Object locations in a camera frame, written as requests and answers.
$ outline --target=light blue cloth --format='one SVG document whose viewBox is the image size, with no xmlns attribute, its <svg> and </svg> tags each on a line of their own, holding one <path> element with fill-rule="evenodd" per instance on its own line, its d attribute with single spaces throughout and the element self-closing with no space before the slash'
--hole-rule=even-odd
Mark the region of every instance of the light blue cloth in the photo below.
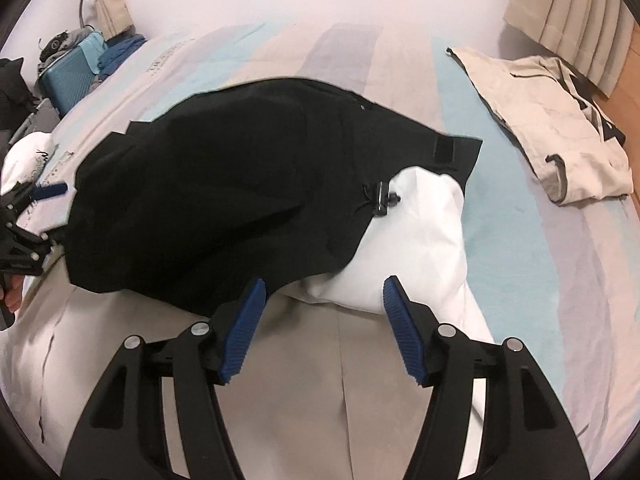
<svg viewBox="0 0 640 480">
<path fill-rule="evenodd" d="M 91 72 L 98 75 L 100 73 L 100 69 L 98 68 L 100 56 L 107 50 L 107 44 L 104 42 L 102 34 L 100 32 L 92 32 L 80 42 L 79 46 L 84 53 Z"/>
</svg>

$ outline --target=beige jacket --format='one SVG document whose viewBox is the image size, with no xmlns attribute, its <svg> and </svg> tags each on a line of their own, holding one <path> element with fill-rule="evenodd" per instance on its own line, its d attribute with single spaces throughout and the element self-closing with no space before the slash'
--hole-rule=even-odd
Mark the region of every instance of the beige jacket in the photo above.
<svg viewBox="0 0 640 480">
<path fill-rule="evenodd" d="M 604 114 L 578 95 L 574 74 L 560 59 L 506 61 L 469 48 L 449 51 L 494 116 L 516 136 L 553 202 L 633 192 L 626 153 L 617 139 L 604 140 Z"/>
</svg>

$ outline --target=black bag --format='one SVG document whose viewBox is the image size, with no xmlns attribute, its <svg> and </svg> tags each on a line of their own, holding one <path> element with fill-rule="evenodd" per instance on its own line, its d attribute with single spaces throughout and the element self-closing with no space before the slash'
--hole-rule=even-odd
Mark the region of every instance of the black bag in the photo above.
<svg viewBox="0 0 640 480">
<path fill-rule="evenodd" d="M 36 111 L 37 99 L 20 75 L 23 61 L 0 59 L 0 132 L 8 130 L 9 138 Z"/>
</svg>

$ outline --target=striped bedsheet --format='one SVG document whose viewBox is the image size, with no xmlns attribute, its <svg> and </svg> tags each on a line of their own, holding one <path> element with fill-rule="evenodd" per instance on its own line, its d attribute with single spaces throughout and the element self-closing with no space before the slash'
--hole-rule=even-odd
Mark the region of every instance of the striped bedsheet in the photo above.
<svg viewBox="0 0 640 480">
<path fill-rule="evenodd" d="M 72 182 L 79 161 L 129 120 L 275 76 L 324 80 L 483 139 L 463 213 L 468 283 L 494 338 L 522 338 L 542 366 L 596 476 L 640 418 L 638 216 L 628 198 L 551 203 L 448 46 L 415 27 L 320 22 L 157 38 L 65 117 L 42 180 Z M 41 203 L 21 223 L 36 231 L 64 223 L 69 204 L 70 196 Z"/>
</svg>

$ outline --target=blue rubber tip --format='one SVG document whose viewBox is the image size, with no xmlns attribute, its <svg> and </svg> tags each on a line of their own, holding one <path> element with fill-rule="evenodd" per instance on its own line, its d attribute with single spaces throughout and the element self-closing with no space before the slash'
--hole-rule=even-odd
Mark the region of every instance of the blue rubber tip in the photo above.
<svg viewBox="0 0 640 480">
<path fill-rule="evenodd" d="M 423 384 L 428 370 L 424 364 L 424 341 L 402 300 L 394 280 L 387 278 L 382 293 L 386 315 L 396 337 L 404 367 L 418 384 Z"/>
<path fill-rule="evenodd" d="M 255 329 L 262 317 L 267 301 L 264 281 L 258 278 L 240 307 L 236 322 L 231 327 L 225 341 L 225 355 L 218 370 L 220 378 L 228 383 L 231 377 L 240 372 L 244 358 L 249 350 Z"/>
</svg>

